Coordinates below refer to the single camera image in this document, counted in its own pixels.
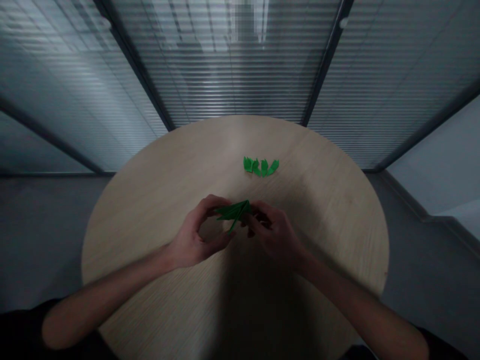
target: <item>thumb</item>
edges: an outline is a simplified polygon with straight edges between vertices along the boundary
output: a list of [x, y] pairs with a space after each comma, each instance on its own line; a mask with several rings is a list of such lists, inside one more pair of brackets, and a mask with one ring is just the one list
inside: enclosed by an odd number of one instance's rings
[[246, 225], [253, 230], [253, 232], [261, 237], [266, 237], [269, 235], [269, 230], [263, 226], [254, 216], [250, 214], [245, 214], [243, 218]]
[[220, 250], [225, 249], [228, 244], [230, 243], [230, 240], [234, 238], [234, 236], [237, 233], [235, 231], [232, 231], [230, 234], [228, 231], [221, 233], [218, 237], [213, 239], [212, 241], [209, 241], [204, 244], [205, 246], [205, 252], [206, 252], [206, 257], [210, 257], [215, 253], [218, 253]]

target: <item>green origami piece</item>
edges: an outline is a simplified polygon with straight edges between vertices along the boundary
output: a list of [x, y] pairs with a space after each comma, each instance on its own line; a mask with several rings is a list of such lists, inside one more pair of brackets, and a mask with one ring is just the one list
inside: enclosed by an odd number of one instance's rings
[[245, 200], [230, 206], [218, 208], [215, 212], [221, 215], [217, 220], [234, 220], [230, 230], [228, 230], [228, 233], [230, 234], [240, 217], [245, 213], [251, 214], [252, 208], [250, 207], [250, 201]]
[[249, 157], [243, 157], [243, 168], [245, 169], [246, 172], [251, 173], [252, 172], [252, 166], [254, 164], [254, 161], [249, 158]]
[[257, 176], [261, 178], [265, 178], [267, 176], [272, 175], [275, 170], [279, 168], [280, 161], [279, 160], [274, 160], [271, 163], [271, 166], [269, 168], [269, 162], [264, 159], [261, 161], [261, 170], [259, 169], [260, 162], [259, 159], [257, 158], [255, 161], [249, 157], [243, 157], [243, 168], [245, 169], [246, 172], [248, 173], [255, 173]]
[[260, 172], [259, 164], [260, 164], [260, 163], [259, 163], [259, 160], [256, 159], [256, 160], [253, 162], [253, 164], [252, 164], [252, 166], [251, 166], [251, 169], [252, 169], [252, 171], [253, 171], [256, 175], [258, 175], [259, 177], [261, 177], [261, 176], [262, 176], [262, 173]]
[[261, 177], [264, 178], [267, 176], [267, 171], [269, 169], [269, 162], [267, 159], [261, 161]]
[[268, 172], [266, 173], [266, 175], [267, 176], [272, 175], [275, 172], [275, 170], [277, 170], [279, 168], [279, 165], [280, 165], [280, 160], [273, 160], [273, 162], [271, 163], [271, 166], [268, 169]]

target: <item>wood grain surface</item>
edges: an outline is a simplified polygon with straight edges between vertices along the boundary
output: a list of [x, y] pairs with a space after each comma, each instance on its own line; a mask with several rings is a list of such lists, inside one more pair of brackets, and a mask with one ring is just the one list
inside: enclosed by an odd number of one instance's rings
[[[280, 160], [271, 176], [243, 157]], [[377, 195], [336, 145], [263, 116], [208, 119], [135, 155], [103, 191], [82, 252], [88, 284], [168, 243], [208, 194], [283, 209], [318, 257], [379, 296], [389, 239]], [[208, 238], [229, 223], [209, 219]], [[228, 248], [152, 282], [101, 326], [120, 359], [338, 359], [358, 338], [309, 283], [270, 260], [239, 229]]]

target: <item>hand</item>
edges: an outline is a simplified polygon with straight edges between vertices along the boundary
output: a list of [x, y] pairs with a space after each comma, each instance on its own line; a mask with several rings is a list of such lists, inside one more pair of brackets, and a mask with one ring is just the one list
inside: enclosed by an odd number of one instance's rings
[[248, 237], [257, 234], [269, 256], [294, 270], [299, 269], [308, 252], [285, 212], [263, 201], [252, 201], [251, 208], [253, 215], [246, 214], [242, 219], [242, 226], [248, 226]]
[[205, 241], [200, 237], [199, 229], [208, 217], [218, 216], [215, 209], [231, 204], [226, 198], [208, 195], [187, 214], [178, 234], [167, 246], [174, 268], [191, 267], [227, 247], [235, 236], [234, 231], [230, 235], [224, 232], [211, 241]]

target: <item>horizontal blinds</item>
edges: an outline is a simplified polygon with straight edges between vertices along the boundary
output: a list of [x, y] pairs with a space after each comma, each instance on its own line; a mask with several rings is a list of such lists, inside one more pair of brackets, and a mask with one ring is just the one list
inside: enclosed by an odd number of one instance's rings
[[0, 174], [31, 173], [91, 171], [0, 112]]
[[176, 126], [224, 115], [301, 120], [337, 0], [114, 0]]
[[376, 168], [480, 78], [480, 2], [355, 1], [308, 128]]
[[167, 132], [90, 0], [0, 3], [0, 97], [104, 171]]

